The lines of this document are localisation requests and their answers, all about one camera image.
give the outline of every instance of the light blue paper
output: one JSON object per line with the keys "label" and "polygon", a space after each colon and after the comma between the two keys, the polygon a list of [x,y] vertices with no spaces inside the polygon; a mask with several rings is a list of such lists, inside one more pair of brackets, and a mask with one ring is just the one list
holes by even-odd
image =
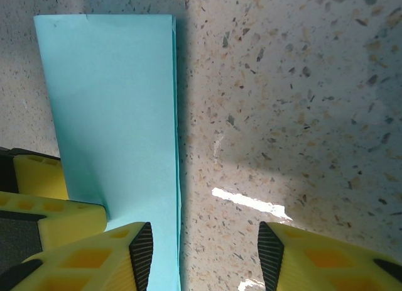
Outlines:
{"label": "light blue paper", "polygon": [[151,222],[149,291],[178,290],[175,20],[35,17],[68,194],[106,207],[108,229]]}

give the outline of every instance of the yellow plastic part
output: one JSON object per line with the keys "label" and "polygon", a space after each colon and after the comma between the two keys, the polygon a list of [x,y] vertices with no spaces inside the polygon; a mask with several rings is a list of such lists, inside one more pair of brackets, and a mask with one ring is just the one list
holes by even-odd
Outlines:
{"label": "yellow plastic part", "polygon": [[68,199],[60,160],[36,155],[18,155],[13,158],[20,194],[53,199]]}
{"label": "yellow plastic part", "polygon": [[394,259],[279,223],[267,223],[285,246],[277,291],[397,291],[402,284],[373,262]]}
{"label": "yellow plastic part", "polygon": [[[140,233],[137,222],[33,255],[43,264],[13,291],[143,291],[136,288],[129,245]],[[151,265],[144,250],[140,263]]]}
{"label": "yellow plastic part", "polygon": [[0,211],[46,216],[38,221],[43,250],[88,238],[106,228],[105,209],[95,204],[0,192]]}

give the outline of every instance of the speckled floor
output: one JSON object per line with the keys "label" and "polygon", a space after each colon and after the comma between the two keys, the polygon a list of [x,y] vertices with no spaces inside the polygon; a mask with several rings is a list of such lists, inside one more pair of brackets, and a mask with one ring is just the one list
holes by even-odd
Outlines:
{"label": "speckled floor", "polygon": [[0,146],[58,154],[32,16],[178,19],[183,290],[261,290],[259,221],[402,260],[401,0],[0,0]]}

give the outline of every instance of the terrazzo floor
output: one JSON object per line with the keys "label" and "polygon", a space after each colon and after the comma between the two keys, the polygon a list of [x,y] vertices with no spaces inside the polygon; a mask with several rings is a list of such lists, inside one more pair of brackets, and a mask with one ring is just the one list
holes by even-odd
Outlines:
{"label": "terrazzo floor", "polygon": [[182,290],[262,290],[260,221],[402,261],[402,0],[0,0],[0,146],[58,154],[33,15],[178,18]]}

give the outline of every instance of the floor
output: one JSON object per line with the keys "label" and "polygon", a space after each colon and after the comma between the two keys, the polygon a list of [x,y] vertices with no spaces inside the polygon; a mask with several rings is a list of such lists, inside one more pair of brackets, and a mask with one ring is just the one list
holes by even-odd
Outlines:
{"label": "floor", "polygon": [[260,221],[402,261],[401,6],[0,0],[0,146],[58,154],[34,14],[172,13],[183,290],[262,290]]}

